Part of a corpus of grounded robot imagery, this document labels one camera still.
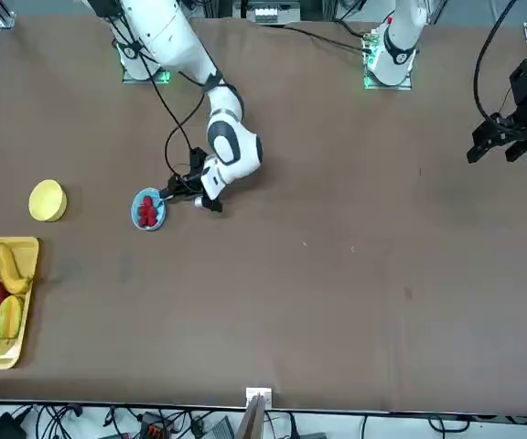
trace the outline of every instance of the strawberry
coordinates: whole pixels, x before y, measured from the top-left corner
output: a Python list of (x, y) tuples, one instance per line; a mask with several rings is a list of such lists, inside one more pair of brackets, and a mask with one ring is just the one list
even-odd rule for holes
[(140, 217), (147, 217), (147, 211), (151, 208), (149, 206), (146, 206), (145, 204), (142, 204), (139, 208), (137, 208), (137, 214)]

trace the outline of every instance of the blue plate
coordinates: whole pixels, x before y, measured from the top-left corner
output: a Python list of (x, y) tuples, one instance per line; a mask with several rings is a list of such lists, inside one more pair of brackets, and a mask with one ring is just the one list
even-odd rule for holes
[[(135, 196), (134, 202), (132, 203), (132, 222), (139, 230), (158, 230), (160, 226), (164, 224), (164, 220), (166, 219), (166, 202), (163, 199), (160, 199), (159, 194), (160, 193), (157, 189), (154, 189), (153, 187), (146, 187), (145, 189), (140, 190)], [(144, 201), (144, 197), (146, 195), (152, 197), (152, 202), (154, 203), (154, 207), (157, 210), (157, 223), (154, 227), (139, 227), (137, 225), (137, 220), (139, 219), (137, 208), (142, 205), (142, 201)]]

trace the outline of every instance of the yellow tray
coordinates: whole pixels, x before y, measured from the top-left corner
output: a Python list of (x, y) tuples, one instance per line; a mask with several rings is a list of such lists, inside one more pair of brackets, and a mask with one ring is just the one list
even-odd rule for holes
[[(38, 251), (40, 248), (38, 239), (33, 237), (9, 237), (0, 238), (0, 242), (4, 242), (11, 249), (19, 273), (23, 277), (34, 279), (36, 265), (38, 263)], [(19, 335), (17, 338), (13, 339), (0, 338), (0, 370), (13, 368), (19, 360), (19, 354), (22, 351), (22, 344), (24, 342), (24, 335), (26, 334), (27, 312), (29, 311), (33, 287), (34, 283), (32, 282), (24, 297), (24, 313), (19, 328)]]

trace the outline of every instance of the yellow bowl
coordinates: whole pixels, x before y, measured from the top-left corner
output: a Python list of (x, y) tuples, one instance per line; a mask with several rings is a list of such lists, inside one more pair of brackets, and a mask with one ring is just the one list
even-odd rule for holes
[(38, 183), (29, 196), (29, 213), (34, 220), (56, 221), (66, 210), (66, 194), (56, 180)]

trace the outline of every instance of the table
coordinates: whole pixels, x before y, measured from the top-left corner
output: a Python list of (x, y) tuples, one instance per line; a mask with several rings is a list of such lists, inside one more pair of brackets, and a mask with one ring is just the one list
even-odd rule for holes
[[(263, 166), (226, 189), (222, 217), (178, 203), (155, 233), (129, 208), (166, 184), (173, 124), (151, 86), (121, 84), (111, 33), (32, 16), (2, 35), (0, 235), (43, 252), (0, 398), (242, 405), (266, 386), (278, 407), (527, 414), (527, 163), (465, 158), (489, 30), (428, 27), (408, 92), (365, 91), (359, 55), (296, 32), (193, 26)], [(489, 111), (526, 57), (521, 31), (501, 30)], [(199, 98), (178, 75), (163, 90), (180, 116)], [(171, 155), (187, 160), (182, 138)], [(70, 205), (36, 223), (27, 197), (48, 177)]]

